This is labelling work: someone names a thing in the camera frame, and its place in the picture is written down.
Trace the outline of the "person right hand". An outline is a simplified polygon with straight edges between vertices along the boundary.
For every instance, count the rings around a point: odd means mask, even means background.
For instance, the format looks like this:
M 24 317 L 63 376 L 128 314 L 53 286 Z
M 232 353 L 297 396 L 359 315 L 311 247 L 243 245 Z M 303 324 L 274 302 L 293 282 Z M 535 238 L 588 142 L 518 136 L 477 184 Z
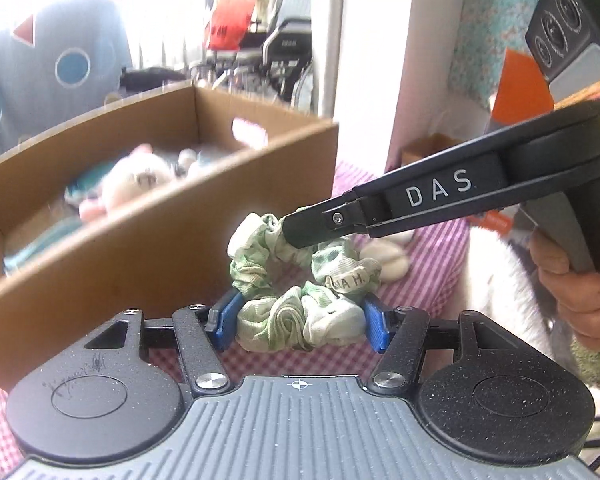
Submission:
M 571 270 L 566 252 L 538 230 L 529 249 L 540 282 L 557 301 L 560 317 L 582 346 L 600 352 L 600 273 Z

